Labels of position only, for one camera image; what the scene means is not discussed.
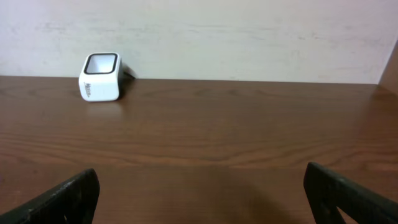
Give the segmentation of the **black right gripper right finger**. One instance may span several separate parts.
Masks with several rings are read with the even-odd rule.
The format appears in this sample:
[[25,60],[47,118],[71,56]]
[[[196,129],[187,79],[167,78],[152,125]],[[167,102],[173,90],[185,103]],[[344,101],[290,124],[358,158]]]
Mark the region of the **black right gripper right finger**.
[[357,223],[397,223],[397,203],[316,162],[309,162],[303,180],[316,223],[344,223],[340,211]]

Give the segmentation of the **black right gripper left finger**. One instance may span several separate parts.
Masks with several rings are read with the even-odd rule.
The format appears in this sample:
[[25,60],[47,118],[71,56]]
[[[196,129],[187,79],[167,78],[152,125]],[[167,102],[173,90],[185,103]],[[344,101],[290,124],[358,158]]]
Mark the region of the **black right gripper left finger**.
[[94,169],[87,169],[25,204],[1,215],[7,223],[91,224],[100,183]]

